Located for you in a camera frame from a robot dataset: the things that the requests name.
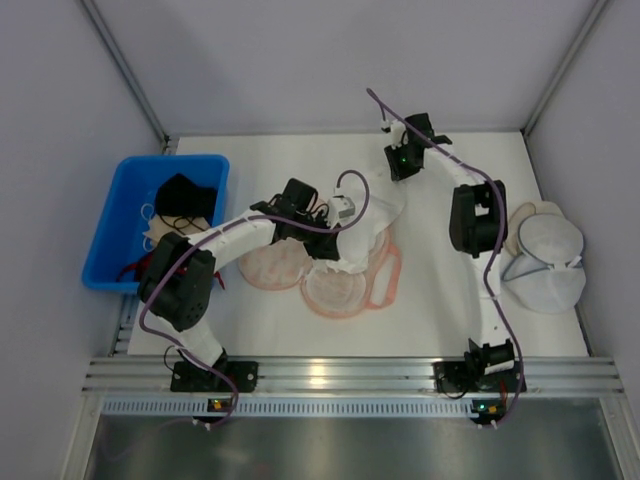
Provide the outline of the pink mesh laundry bag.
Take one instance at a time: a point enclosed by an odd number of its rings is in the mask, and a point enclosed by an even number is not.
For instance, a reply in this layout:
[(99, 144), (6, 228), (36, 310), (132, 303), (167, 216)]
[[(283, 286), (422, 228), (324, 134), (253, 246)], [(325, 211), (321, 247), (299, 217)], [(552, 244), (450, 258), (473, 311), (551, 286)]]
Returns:
[(386, 229), (369, 252), (367, 268), (347, 273), (314, 263), (301, 242), (288, 239), (243, 255), (238, 268), (244, 280), (265, 291), (300, 289), (316, 314), (346, 319), (364, 310), (380, 310), (396, 298), (402, 256)]

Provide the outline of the white bra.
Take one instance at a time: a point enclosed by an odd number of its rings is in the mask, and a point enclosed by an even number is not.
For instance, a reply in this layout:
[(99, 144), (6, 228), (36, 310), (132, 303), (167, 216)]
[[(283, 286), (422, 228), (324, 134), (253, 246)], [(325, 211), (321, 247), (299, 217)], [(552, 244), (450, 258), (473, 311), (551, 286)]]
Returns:
[(370, 189), (369, 203), (364, 216), (350, 229), (337, 236), (340, 258), (313, 260), (312, 266), (321, 272), (330, 270), (355, 274), (369, 266), (370, 251), (379, 234), (386, 230), (401, 214), (406, 204), (406, 188), (393, 182), (387, 167), (365, 170), (363, 176)]

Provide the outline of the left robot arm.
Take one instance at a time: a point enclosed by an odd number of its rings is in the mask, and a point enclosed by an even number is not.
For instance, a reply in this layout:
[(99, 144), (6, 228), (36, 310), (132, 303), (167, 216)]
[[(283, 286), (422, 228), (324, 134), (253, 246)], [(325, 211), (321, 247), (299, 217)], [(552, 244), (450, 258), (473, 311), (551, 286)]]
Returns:
[(316, 205), (318, 192), (297, 179), (270, 200), (204, 232), (164, 235), (138, 287), (140, 329), (167, 340), (191, 364), (210, 370), (226, 356), (203, 319), (219, 270), (243, 255), (284, 240), (300, 242), (314, 259), (337, 260), (338, 233), (351, 215), (341, 199)]

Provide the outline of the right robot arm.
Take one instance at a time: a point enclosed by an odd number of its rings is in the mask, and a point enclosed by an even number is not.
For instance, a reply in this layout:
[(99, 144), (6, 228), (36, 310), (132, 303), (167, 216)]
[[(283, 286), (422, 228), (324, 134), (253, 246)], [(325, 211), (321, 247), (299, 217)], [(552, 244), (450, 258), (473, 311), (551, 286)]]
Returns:
[(489, 181), (453, 152), (453, 142), (434, 131), (429, 115), (403, 120), (382, 119), (388, 136), (384, 152), (391, 180), (400, 182), (428, 170), (451, 195), (448, 237), (465, 267), (470, 309), (476, 330), (464, 353), (474, 377), (511, 370), (517, 349), (500, 306), (499, 266), (507, 236), (506, 189), (500, 180)]

